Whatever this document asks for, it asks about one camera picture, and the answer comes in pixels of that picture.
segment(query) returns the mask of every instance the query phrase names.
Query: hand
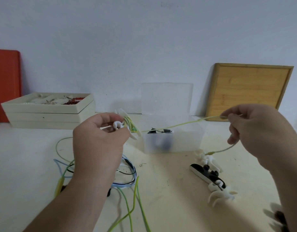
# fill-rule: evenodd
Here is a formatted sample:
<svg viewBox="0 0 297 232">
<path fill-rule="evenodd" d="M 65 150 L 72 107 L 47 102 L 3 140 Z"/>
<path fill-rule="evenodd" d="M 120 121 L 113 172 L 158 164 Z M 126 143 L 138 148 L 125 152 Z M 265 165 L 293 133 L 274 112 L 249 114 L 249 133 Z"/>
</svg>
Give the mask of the hand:
<svg viewBox="0 0 297 232">
<path fill-rule="evenodd" d="M 130 132 L 127 128 L 117 131 L 111 126 L 114 121 L 123 122 L 115 113 L 96 114 L 73 130 L 74 176 L 100 176 L 113 183 L 115 172 L 121 163 L 123 144 Z"/>
<path fill-rule="evenodd" d="M 228 143 L 241 140 L 245 149 L 268 170 L 276 163 L 288 162 L 297 150 L 296 132 L 274 107 L 241 104 L 229 108 L 221 116 L 227 116 L 231 123 Z"/>
</svg>

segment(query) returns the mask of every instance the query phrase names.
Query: plastic container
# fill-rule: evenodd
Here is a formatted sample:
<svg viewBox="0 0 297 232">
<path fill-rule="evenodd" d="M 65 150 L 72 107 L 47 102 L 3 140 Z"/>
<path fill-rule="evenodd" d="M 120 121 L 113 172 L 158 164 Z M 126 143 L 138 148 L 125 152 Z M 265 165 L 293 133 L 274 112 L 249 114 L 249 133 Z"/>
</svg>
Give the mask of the plastic container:
<svg viewBox="0 0 297 232">
<path fill-rule="evenodd" d="M 141 131 L 194 121 L 189 115 L 193 84 L 143 83 Z M 200 148 L 204 122 L 170 128 L 171 133 L 143 134 L 145 153 L 185 152 Z"/>
</svg>

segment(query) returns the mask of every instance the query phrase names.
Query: right hand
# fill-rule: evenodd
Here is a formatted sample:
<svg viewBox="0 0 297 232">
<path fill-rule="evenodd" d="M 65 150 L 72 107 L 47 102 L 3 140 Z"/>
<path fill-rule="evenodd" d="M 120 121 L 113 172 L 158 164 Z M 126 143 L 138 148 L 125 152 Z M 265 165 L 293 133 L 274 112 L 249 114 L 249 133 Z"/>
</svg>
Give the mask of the right hand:
<svg viewBox="0 0 297 232">
<path fill-rule="evenodd" d="M 274 107 L 241 104 L 229 108 L 221 116 L 228 117 L 231 123 L 228 143 L 234 144 L 241 140 L 245 149 L 257 157 L 267 170 L 276 164 L 283 166 L 293 155 L 296 157 L 297 134 Z"/>
</svg>

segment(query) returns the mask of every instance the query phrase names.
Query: table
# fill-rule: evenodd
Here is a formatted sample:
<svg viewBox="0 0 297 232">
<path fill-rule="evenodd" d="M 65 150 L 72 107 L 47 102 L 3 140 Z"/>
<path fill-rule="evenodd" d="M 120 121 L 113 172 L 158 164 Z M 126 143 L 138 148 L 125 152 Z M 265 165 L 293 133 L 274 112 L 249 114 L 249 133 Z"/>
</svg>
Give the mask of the table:
<svg viewBox="0 0 297 232">
<path fill-rule="evenodd" d="M 136 122 L 140 116 L 131 118 Z M 214 151 L 228 147 L 229 123 L 206 122 L 201 148 Z M 72 130 L 13 129 L 0 123 L 0 231 L 22 231 L 53 199 L 60 176 L 53 161 L 59 159 L 55 145 L 69 136 Z M 279 203 L 274 181 L 241 143 L 214 154 L 224 169 L 220 177 L 239 192 L 234 201 L 214 208 L 207 203 L 208 184 L 189 170 L 196 162 L 194 152 L 144 154 L 142 146 L 141 141 L 129 139 L 124 154 L 140 177 L 142 204 L 152 231 L 272 231 L 270 224 L 274 222 L 267 215 L 270 204 Z M 61 141 L 58 150 L 73 159 L 72 139 Z M 133 190 L 123 191 L 132 207 Z M 134 231 L 146 231 L 136 204 Z M 94 231 L 107 231 L 126 213 L 124 199 L 113 189 Z M 128 218 L 114 231 L 130 231 Z"/>
</svg>

